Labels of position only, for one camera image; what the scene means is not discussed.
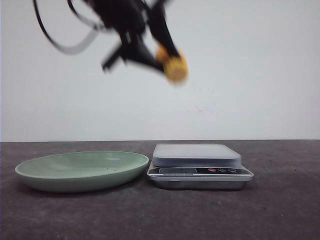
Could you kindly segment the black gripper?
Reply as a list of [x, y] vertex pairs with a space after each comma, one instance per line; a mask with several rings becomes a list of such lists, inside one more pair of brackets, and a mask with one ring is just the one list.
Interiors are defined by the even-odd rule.
[[[165, 48], [171, 57], [180, 54], [170, 35], [165, 18], [165, 0], [156, 0], [147, 10], [148, 26], [152, 36]], [[150, 53], [143, 41], [146, 22], [143, 11], [146, 5], [142, 0], [91, 0], [90, 7], [100, 17], [106, 28], [114, 29], [121, 43], [101, 63], [103, 71], [110, 70], [118, 58], [132, 61], [164, 73], [162, 63]]]

